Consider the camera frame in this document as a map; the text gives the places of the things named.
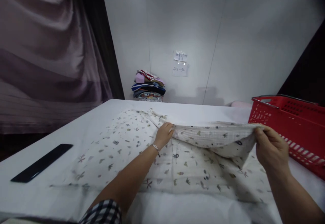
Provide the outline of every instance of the table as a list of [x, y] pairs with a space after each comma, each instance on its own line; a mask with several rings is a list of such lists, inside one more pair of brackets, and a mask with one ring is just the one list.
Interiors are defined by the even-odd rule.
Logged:
[[[229, 121], [246, 123], [250, 108], [109, 100], [59, 130], [0, 163], [0, 213], [2, 216], [36, 216], [78, 221], [97, 193], [82, 189], [49, 188], [58, 175], [92, 142], [94, 135], [125, 109], [170, 115], [174, 123]], [[14, 176], [61, 143], [74, 146], [27, 184], [10, 182]], [[325, 182], [290, 159], [292, 174], [325, 210]], [[281, 223], [276, 205], [240, 203], [223, 196], [139, 193], [127, 216], [133, 223]]]

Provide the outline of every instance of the bracelet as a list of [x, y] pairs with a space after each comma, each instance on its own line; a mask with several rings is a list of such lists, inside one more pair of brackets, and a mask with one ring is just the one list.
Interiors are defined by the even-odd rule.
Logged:
[[152, 144], [152, 146], [158, 151], [158, 155], [159, 155], [159, 149], [156, 145]]

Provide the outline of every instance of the person's right hand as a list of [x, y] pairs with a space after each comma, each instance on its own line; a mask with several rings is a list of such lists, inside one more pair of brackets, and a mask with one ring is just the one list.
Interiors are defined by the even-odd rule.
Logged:
[[171, 130], [174, 125], [166, 122], [164, 123], [157, 132], [155, 145], [161, 150], [171, 139], [174, 130]]
[[272, 128], [263, 125], [256, 128], [256, 155], [267, 174], [291, 174], [289, 169], [289, 146]]

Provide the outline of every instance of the checkered shirt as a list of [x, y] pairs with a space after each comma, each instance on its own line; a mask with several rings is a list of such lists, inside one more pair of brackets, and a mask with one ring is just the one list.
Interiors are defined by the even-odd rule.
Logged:
[[114, 200], [103, 200], [88, 210], [79, 224], [122, 224], [120, 207]]

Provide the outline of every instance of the paper note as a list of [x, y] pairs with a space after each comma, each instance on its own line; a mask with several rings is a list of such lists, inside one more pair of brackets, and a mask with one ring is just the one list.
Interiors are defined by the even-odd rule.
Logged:
[[173, 76], [187, 77], [188, 64], [185, 62], [175, 63], [173, 66]]
[[184, 52], [182, 51], [175, 51], [174, 53], [174, 60], [177, 60], [177, 61], [187, 61], [187, 54], [185, 54]]

